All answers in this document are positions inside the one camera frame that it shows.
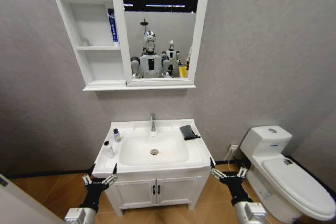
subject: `toilet tank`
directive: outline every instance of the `toilet tank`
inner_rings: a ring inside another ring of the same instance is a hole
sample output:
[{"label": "toilet tank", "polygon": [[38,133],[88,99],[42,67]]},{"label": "toilet tank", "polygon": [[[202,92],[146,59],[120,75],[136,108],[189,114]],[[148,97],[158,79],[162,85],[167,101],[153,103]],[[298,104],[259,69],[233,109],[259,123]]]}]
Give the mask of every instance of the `toilet tank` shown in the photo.
[{"label": "toilet tank", "polygon": [[292,135],[280,126],[260,126],[250,129],[240,149],[251,156],[273,156],[281,153]]}]

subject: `small bottle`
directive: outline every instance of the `small bottle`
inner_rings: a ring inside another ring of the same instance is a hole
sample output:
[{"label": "small bottle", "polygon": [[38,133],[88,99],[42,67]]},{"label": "small bottle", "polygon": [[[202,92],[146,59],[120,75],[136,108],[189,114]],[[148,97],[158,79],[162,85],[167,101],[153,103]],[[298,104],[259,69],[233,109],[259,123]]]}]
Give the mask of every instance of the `small bottle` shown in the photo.
[{"label": "small bottle", "polygon": [[113,130],[113,136],[114,136],[114,139],[116,140],[116,143],[119,143],[121,141],[121,136],[120,136],[118,129]]},{"label": "small bottle", "polygon": [[114,151],[113,151],[112,145],[110,145],[109,141],[104,142],[104,151],[105,151],[108,158],[113,158],[114,157]]}]

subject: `toilet lid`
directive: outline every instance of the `toilet lid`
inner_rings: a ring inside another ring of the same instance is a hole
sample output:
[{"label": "toilet lid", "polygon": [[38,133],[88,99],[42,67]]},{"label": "toilet lid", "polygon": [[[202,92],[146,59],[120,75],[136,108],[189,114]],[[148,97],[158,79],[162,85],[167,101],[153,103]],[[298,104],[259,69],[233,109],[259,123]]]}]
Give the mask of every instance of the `toilet lid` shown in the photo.
[{"label": "toilet lid", "polygon": [[335,203],[329,193],[290,159],[269,159],[262,166],[292,198],[306,208],[321,215],[335,212]]}]

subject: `mirror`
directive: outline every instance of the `mirror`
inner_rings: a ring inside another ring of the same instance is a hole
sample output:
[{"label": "mirror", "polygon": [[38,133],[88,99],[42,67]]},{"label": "mirror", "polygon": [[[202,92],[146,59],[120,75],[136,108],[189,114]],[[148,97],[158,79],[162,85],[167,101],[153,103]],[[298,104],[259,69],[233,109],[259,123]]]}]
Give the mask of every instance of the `mirror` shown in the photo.
[{"label": "mirror", "polygon": [[133,79],[186,78],[198,0],[123,0]]}]

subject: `robotic hand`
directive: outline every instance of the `robotic hand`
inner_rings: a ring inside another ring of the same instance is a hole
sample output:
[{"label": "robotic hand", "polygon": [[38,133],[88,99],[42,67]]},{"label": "robotic hand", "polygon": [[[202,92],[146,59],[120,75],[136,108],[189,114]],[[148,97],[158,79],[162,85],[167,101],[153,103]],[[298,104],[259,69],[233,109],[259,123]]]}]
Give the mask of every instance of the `robotic hand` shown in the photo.
[{"label": "robotic hand", "polygon": [[266,217],[264,207],[261,203],[253,203],[241,185],[247,169],[241,167],[239,173],[222,173],[215,168],[211,158],[210,167],[210,173],[229,188],[232,196],[231,203],[236,210],[239,224],[263,224]]},{"label": "robotic hand", "polygon": [[112,175],[107,178],[91,179],[93,168],[94,165],[89,174],[82,176],[88,192],[84,202],[78,208],[70,208],[67,212],[64,218],[67,224],[94,224],[101,193],[117,181],[117,164],[115,164]]}]

